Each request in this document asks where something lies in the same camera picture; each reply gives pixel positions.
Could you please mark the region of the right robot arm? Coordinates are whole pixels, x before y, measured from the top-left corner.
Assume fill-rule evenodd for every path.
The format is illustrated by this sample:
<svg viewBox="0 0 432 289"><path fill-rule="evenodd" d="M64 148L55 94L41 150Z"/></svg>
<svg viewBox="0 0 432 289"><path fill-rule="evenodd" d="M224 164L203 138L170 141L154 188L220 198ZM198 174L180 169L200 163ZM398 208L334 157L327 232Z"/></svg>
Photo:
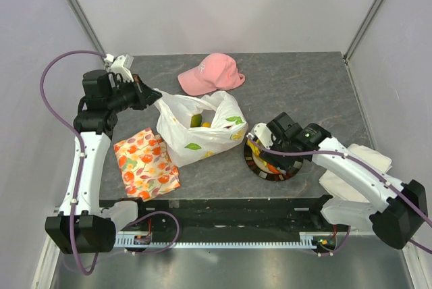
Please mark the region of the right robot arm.
<svg viewBox="0 0 432 289"><path fill-rule="evenodd" d="M431 223L421 183L405 183L380 172L318 124L303 128L283 112L266 124L257 124L248 141L259 149L263 161L281 172L287 172L297 159L305 159L334 173L367 199L361 203L323 195L309 213L316 230L326 230L331 224L371 230L386 245L402 249L423 224Z"/></svg>

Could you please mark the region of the fake red tomato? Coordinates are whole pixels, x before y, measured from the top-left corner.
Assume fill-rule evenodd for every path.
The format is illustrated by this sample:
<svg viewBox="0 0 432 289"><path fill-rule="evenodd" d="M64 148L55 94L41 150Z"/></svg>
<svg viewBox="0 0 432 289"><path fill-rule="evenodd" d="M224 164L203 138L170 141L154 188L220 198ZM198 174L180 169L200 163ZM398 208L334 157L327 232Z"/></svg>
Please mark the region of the fake red tomato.
<svg viewBox="0 0 432 289"><path fill-rule="evenodd" d="M271 164L267 165L267 169L272 173L272 174L285 174L286 171L283 169L280 169L278 167L274 167Z"/></svg>

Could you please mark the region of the fake banana bunch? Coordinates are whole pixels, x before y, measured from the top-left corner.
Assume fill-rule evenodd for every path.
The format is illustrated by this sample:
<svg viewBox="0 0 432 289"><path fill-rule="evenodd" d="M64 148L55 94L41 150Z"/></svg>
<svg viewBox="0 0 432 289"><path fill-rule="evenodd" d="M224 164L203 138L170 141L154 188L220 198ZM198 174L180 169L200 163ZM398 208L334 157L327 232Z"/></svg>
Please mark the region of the fake banana bunch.
<svg viewBox="0 0 432 289"><path fill-rule="evenodd" d="M252 140L248 139L247 144L252 151L253 159L266 165L267 163L265 163L265 161L260 157L262 147L260 140L257 137L254 137Z"/></svg>

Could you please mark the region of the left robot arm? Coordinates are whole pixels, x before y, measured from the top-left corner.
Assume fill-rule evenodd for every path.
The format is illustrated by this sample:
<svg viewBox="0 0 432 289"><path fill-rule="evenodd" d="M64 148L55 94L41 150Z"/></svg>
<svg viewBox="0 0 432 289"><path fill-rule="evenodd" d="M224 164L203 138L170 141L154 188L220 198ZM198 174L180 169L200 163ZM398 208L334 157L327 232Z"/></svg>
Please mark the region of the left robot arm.
<svg viewBox="0 0 432 289"><path fill-rule="evenodd" d="M99 206L103 164L119 112L143 110L162 97L139 75L122 76L105 70L83 75L84 96L72 130L76 135L70 181L59 213L48 217L45 230L64 254L108 253L126 226L142 230L148 214L140 199L120 199L111 208Z"/></svg>

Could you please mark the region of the white plastic bag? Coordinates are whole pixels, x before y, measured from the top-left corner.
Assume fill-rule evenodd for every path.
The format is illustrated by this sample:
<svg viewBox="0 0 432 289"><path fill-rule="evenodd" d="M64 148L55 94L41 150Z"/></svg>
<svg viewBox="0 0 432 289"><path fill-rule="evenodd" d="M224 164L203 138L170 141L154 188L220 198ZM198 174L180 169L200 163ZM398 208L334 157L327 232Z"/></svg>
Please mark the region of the white plastic bag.
<svg viewBox="0 0 432 289"><path fill-rule="evenodd" d="M159 110L157 132L177 167L228 151L243 141L248 123L229 93L217 91L201 98L161 94L155 103ZM206 113L213 117L209 127L190 125L194 115Z"/></svg>

